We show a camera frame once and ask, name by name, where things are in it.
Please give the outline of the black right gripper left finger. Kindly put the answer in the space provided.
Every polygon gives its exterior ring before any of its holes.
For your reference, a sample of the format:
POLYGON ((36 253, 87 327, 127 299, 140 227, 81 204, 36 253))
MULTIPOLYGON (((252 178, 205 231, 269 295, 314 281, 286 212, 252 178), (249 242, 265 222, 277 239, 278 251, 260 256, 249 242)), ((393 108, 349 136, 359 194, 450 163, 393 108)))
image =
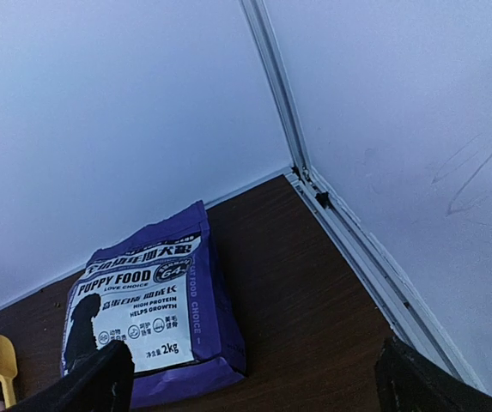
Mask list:
POLYGON ((112 341, 79 367, 10 411, 128 411, 135 365, 125 343, 112 341))

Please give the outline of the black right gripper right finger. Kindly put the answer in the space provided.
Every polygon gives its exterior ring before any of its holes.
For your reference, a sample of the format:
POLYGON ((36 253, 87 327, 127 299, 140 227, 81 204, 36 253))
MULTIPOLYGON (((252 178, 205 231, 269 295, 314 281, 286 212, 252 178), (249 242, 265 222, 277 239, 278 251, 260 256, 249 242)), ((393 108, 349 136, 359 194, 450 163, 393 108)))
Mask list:
POLYGON ((386 338, 375 364, 382 411, 492 412, 492 397, 457 380, 415 349, 386 338))

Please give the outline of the yellow plastic food scoop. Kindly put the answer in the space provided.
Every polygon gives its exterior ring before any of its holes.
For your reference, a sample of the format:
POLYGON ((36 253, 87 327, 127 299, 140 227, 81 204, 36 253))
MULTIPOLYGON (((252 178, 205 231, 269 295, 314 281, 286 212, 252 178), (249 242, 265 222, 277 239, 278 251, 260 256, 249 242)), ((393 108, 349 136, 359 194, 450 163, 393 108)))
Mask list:
POLYGON ((17 404, 13 384, 17 374, 18 367, 13 343, 6 336, 0 335, 0 384, 6 409, 17 404))

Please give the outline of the purple puppy food bag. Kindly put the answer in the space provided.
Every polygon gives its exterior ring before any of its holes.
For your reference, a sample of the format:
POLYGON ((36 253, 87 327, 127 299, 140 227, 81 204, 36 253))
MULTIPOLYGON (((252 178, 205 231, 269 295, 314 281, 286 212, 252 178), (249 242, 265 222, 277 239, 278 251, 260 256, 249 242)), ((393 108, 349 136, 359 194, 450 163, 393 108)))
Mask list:
POLYGON ((202 202, 96 251, 70 288, 62 374, 114 340, 131 352, 134 409, 245 377, 245 342, 202 202))

